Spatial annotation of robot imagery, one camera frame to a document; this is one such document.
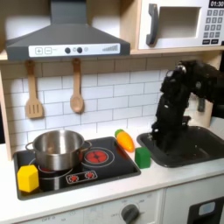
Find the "microwave keypad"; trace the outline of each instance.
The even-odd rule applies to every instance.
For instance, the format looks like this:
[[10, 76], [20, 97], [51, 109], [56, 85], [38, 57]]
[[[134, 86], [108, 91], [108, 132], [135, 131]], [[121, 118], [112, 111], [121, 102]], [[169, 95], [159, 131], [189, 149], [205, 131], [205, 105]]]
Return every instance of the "microwave keypad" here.
[[217, 45], [221, 36], [224, 10], [208, 10], [202, 45]]

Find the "microwave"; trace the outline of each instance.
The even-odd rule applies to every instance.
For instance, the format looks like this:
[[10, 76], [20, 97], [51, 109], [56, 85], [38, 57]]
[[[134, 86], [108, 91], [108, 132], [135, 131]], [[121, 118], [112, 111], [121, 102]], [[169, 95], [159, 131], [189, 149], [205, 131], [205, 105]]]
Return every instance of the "microwave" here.
[[142, 0], [139, 49], [223, 46], [224, 0]]

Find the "pot handle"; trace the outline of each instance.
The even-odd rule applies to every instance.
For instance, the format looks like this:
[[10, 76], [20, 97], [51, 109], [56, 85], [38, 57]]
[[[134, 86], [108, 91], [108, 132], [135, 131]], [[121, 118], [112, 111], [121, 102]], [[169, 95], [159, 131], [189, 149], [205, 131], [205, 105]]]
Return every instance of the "pot handle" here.
[[88, 146], [87, 148], [85, 147], [85, 149], [84, 149], [84, 148], [80, 148], [80, 151], [81, 151], [81, 152], [83, 152], [83, 151], [88, 151], [88, 150], [89, 150], [90, 148], [92, 148], [92, 146], [93, 146], [89, 141], [85, 141], [85, 143], [88, 143], [89, 146]]
[[34, 149], [29, 149], [27, 146], [28, 145], [30, 145], [30, 144], [32, 144], [32, 142], [31, 143], [28, 143], [26, 146], [25, 146], [25, 148], [28, 150], [28, 151], [34, 151]]

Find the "white countertop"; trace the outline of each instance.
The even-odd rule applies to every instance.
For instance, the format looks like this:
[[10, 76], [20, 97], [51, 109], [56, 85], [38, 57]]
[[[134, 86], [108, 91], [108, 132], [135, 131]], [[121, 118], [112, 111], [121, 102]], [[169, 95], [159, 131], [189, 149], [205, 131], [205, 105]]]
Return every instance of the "white countertop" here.
[[[220, 119], [212, 121], [216, 134], [224, 138], [224, 122]], [[129, 132], [133, 139], [145, 130]], [[85, 139], [109, 136], [109, 133], [83, 135]], [[7, 161], [5, 145], [0, 145], [0, 223], [27, 221], [49, 214], [61, 213], [75, 208], [86, 207], [95, 203], [115, 200], [136, 193], [153, 191], [197, 179], [204, 179], [224, 173], [224, 159], [201, 164], [192, 164], [180, 168], [164, 168], [151, 161], [149, 169], [133, 178], [125, 178], [106, 184], [93, 185], [81, 189], [45, 196], [38, 199], [19, 200], [13, 161]]]

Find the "green block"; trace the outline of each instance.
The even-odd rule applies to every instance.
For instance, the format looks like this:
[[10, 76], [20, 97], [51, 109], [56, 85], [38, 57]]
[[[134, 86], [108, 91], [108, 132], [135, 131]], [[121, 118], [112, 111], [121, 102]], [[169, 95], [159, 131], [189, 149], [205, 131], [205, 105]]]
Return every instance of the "green block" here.
[[151, 154], [146, 147], [136, 148], [135, 161], [140, 169], [151, 167]]

